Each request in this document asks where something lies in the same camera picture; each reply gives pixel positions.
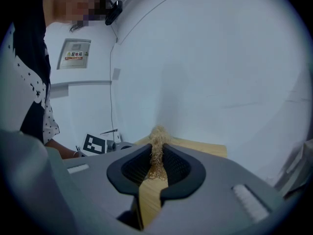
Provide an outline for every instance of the person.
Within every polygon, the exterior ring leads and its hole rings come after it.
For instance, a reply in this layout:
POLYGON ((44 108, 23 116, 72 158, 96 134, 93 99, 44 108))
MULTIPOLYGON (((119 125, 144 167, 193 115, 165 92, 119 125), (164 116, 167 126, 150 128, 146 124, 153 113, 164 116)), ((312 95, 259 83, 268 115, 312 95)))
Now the person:
POLYGON ((105 19, 108 0, 17 0, 18 13, 10 13, 11 24, 1 48, 5 56, 0 69, 14 69, 20 80, 12 86, 27 87, 31 106, 20 131, 39 139, 46 147, 56 148, 63 159, 78 157, 57 143, 60 133, 50 105, 50 63, 44 42, 46 28, 54 23, 69 24, 70 31, 88 25, 90 20, 105 19))

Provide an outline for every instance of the black star-print shirt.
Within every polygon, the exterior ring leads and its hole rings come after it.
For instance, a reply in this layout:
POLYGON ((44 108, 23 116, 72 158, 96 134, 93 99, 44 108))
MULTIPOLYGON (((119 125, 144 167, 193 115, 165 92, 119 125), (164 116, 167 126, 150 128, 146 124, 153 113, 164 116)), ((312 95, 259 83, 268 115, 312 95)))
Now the black star-print shirt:
POLYGON ((50 105, 51 67, 44 42, 43 0, 28 0, 21 9, 21 13, 15 13, 2 42, 6 58, 0 63, 0 69, 15 69, 21 76, 20 82, 30 89, 33 103, 20 130, 46 144, 59 134, 59 127, 50 105))

